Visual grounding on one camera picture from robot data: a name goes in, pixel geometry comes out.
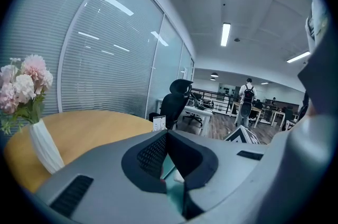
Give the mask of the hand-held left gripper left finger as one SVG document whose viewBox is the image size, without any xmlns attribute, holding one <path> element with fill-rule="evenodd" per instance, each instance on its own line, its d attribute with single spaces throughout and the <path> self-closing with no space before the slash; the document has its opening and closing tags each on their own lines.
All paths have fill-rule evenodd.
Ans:
<svg viewBox="0 0 338 224">
<path fill-rule="evenodd" d="M 167 131 L 95 147 L 54 173 L 36 195 L 76 224 L 182 224 L 161 180 Z"/>
</svg>

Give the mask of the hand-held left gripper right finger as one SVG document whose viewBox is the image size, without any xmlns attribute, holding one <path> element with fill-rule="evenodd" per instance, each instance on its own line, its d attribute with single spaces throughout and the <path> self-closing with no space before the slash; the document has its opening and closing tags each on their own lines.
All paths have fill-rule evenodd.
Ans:
<svg viewBox="0 0 338 224">
<path fill-rule="evenodd" d="M 260 160 L 268 145 L 236 143 L 193 134 L 161 131 L 185 182 L 182 213 L 173 208 L 161 219 L 258 219 L 265 190 L 259 189 Z M 187 166 L 188 171 L 181 169 Z"/>
</svg>

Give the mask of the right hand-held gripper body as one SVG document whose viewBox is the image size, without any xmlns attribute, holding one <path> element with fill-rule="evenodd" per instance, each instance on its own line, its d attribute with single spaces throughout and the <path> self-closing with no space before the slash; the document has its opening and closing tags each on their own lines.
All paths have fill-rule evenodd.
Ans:
<svg viewBox="0 0 338 224">
<path fill-rule="evenodd" d="M 260 144 L 257 136 L 242 125 L 239 125 L 233 132 L 227 135 L 224 140 L 235 143 Z"/>
</svg>

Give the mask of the green drawer box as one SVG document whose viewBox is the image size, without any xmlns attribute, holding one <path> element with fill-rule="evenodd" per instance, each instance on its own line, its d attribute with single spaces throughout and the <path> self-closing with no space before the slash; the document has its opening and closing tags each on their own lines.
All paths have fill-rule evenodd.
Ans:
<svg viewBox="0 0 338 224">
<path fill-rule="evenodd" d="M 162 166 L 162 175 L 166 183 L 167 198 L 175 210 L 182 214 L 184 201 L 184 184 L 174 181 L 174 173 L 178 171 L 170 156 L 167 154 Z"/>
</svg>

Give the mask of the wooden top desk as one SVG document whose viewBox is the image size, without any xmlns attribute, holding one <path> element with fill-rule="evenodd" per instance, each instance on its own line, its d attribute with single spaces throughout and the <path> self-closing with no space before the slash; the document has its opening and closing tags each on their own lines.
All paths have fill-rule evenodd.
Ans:
<svg viewBox="0 0 338 224">
<path fill-rule="evenodd" d="M 237 122 L 237 119 L 238 119 L 238 110 L 239 110 L 239 107 L 240 107 L 240 103 L 239 102 L 233 102 L 232 103 L 232 106 L 231 106 L 231 111 L 230 111 L 230 117 L 235 117 L 235 123 Z M 260 116 L 261 116 L 261 112 L 262 110 L 257 108 L 257 107 L 252 107 L 253 111 L 257 112 L 257 116 L 256 116 L 256 120 L 255 120 L 255 123 L 253 124 L 253 128 L 256 128 L 258 123 L 260 122 Z"/>
</svg>

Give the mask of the white desk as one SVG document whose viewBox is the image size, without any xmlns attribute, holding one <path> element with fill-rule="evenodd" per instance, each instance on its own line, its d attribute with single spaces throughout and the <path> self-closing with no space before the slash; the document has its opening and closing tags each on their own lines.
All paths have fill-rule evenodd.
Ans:
<svg viewBox="0 0 338 224">
<path fill-rule="evenodd" d="M 162 102 L 163 102 L 163 98 L 158 98 L 156 100 L 156 108 L 157 108 L 158 113 L 160 112 Z M 198 135 L 207 137 L 208 131 L 209 131 L 209 123 L 210 123 L 210 119 L 211 119 L 213 113 L 211 111 L 208 111 L 208 110 L 197 109 L 194 106 L 185 106 L 183 111 L 181 112 L 179 118 L 185 116 L 186 112 L 188 112 L 190 114 L 198 115 L 202 118 L 202 127 L 201 127 L 201 130 L 199 130 Z M 177 129 L 177 126 L 178 126 L 177 123 L 173 126 L 173 130 Z"/>
</svg>

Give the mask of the black metal railing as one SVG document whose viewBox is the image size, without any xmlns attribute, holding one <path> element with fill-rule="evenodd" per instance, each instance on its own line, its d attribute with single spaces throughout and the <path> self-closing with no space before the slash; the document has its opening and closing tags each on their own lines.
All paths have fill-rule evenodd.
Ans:
<svg viewBox="0 0 338 224">
<path fill-rule="evenodd" d="M 237 99 L 234 96 L 196 88 L 193 88 L 192 92 L 201 95 L 205 100 L 213 102 L 214 113 L 223 114 L 230 117 L 235 116 L 238 113 L 239 104 L 237 103 Z"/>
</svg>

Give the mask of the white ribbed vase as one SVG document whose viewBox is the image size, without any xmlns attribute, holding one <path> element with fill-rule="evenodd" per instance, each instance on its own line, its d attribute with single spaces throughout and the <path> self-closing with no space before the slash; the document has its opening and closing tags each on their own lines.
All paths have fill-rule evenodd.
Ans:
<svg viewBox="0 0 338 224">
<path fill-rule="evenodd" d="M 29 125 L 29 135 L 39 161 L 50 174 L 64 167 L 59 150 L 42 119 Z"/>
</svg>

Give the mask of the black headrest office chair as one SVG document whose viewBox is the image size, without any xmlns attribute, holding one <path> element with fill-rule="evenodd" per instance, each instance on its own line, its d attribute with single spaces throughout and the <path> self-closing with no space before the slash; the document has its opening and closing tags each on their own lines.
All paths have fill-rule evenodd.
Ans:
<svg viewBox="0 0 338 224">
<path fill-rule="evenodd" d="M 160 113 L 150 113 L 149 121 L 153 122 L 154 117 L 165 116 L 166 128 L 173 129 L 188 102 L 192 83 L 192 81 L 186 79 L 173 81 L 170 85 L 170 93 L 163 98 Z"/>
</svg>

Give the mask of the wooden holder with white cards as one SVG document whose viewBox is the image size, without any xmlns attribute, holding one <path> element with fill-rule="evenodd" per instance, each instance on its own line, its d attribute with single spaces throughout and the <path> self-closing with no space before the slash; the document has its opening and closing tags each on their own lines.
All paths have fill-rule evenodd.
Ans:
<svg viewBox="0 0 338 224">
<path fill-rule="evenodd" d="M 166 128 L 166 116 L 153 117 L 153 131 L 167 130 Z"/>
</svg>

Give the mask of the ceiling light panel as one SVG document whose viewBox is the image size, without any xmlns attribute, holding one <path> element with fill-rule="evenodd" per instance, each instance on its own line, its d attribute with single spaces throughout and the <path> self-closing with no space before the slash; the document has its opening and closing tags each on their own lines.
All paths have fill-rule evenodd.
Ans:
<svg viewBox="0 0 338 224">
<path fill-rule="evenodd" d="M 304 53 L 302 53 L 302 54 L 300 54 L 300 55 L 297 55 L 297 56 L 295 56 L 295 57 L 293 57 L 293 58 L 291 58 L 291 59 L 288 59 L 286 62 L 287 62 L 287 63 L 293 63 L 293 62 L 295 62 L 295 61 L 297 61 L 297 60 L 300 60 L 300 59 L 303 59 L 303 58 L 309 56 L 310 54 L 311 54 L 311 53 L 310 53 L 309 51 L 306 51 L 306 52 L 304 52 Z"/>
<path fill-rule="evenodd" d="M 231 24 L 223 23 L 221 46 L 227 46 L 228 38 L 229 38 L 229 34 L 230 34 L 230 29 L 231 29 Z"/>
</svg>

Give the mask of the pink and white flower bouquet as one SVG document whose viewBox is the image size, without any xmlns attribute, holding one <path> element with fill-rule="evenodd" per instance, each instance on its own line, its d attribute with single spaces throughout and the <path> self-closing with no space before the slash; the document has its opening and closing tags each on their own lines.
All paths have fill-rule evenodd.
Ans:
<svg viewBox="0 0 338 224">
<path fill-rule="evenodd" d="M 53 75 L 42 56 L 31 54 L 23 60 L 10 58 L 0 68 L 0 130 L 10 135 L 23 122 L 36 124 L 44 109 L 46 92 L 51 89 Z"/>
</svg>

